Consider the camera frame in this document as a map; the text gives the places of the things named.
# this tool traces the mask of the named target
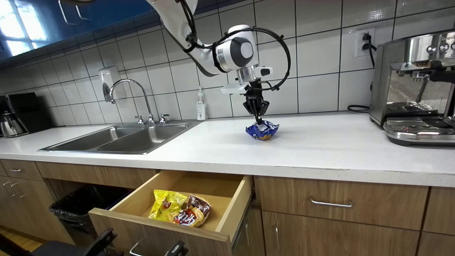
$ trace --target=white countertop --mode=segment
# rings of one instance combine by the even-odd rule
[[[205,121],[148,155],[39,151],[106,125],[73,127],[0,139],[0,158],[455,188],[455,148],[396,145],[366,114],[269,119],[280,129],[266,142],[246,135],[252,118],[239,118]]]

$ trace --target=coffee machine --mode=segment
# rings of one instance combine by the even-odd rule
[[[379,47],[370,118],[393,142],[455,145],[455,31]]]
[[[0,131],[5,138],[53,128],[43,101],[34,92],[0,95]]]

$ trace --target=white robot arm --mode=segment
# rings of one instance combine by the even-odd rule
[[[238,84],[226,85],[225,92],[243,94],[246,97],[245,108],[255,115],[256,124],[263,124],[262,115],[266,114],[269,102],[263,99],[262,91],[279,90],[289,75],[278,82],[263,88],[262,77],[270,75],[270,67],[261,67],[258,61],[258,48],[253,31],[261,31],[276,38],[286,55],[290,68],[290,54],[283,37],[258,27],[235,26],[228,34],[212,44],[204,44],[198,38],[194,13],[198,0],[147,0],[160,14],[165,28],[182,50],[198,64],[199,70],[208,75],[236,71]]]

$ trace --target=wooden cabinet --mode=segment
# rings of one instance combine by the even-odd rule
[[[423,233],[418,256],[454,256],[455,236]]]
[[[414,256],[418,232],[263,212],[268,255]]]
[[[42,181],[0,178],[0,225],[49,240],[71,242],[67,230],[49,210],[54,202]]]
[[[428,188],[258,178],[263,210],[421,229]]]
[[[234,256],[265,256],[265,239],[262,227],[262,213],[259,208],[252,206],[245,216],[245,222],[238,233],[234,246]]]
[[[0,165],[0,176],[6,176],[6,172],[2,165]]]
[[[424,230],[455,235],[455,189],[431,189]]]
[[[201,227],[148,219],[155,200],[154,189],[205,198],[212,205],[212,213]],[[114,246],[123,252],[140,242],[144,252],[165,255],[172,245],[182,240],[191,255],[231,256],[251,195],[252,181],[248,176],[162,171],[113,209],[93,209],[90,216],[98,233],[114,227]]]
[[[2,165],[9,176],[22,179],[43,181],[40,171],[34,162],[29,161],[2,161]]]
[[[46,179],[98,183],[133,189],[137,189],[157,173],[154,169],[67,165],[50,162],[39,162],[37,165],[43,178]]]

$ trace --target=white tile wall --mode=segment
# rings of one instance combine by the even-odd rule
[[[266,27],[283,34],[292,54],[290,78],[280,91],[265,92],[268,114],[346,111],[370,104],[374,71],[359,37],[373,33],[381,44],[420,33],[452,28],[454,0],[245,0],[197,16],[198,34],[212,43],[236,24]],[[275,70],[275,84],[286,70],[285,53],[270,37],[258,35],[262,65]],[[205,77],[162,27],[97,41],[0,70],[0,92],[36,91],[57,125],[134,122],[148,118],[143,92],[131,82],[106,102],[98,70],[117,65],[123,78],[140,81],[155,117],[195,119],[198,88],[204,88],[209,118],[249,115],[243,95],[224,95],[221,85],[235,72]]]

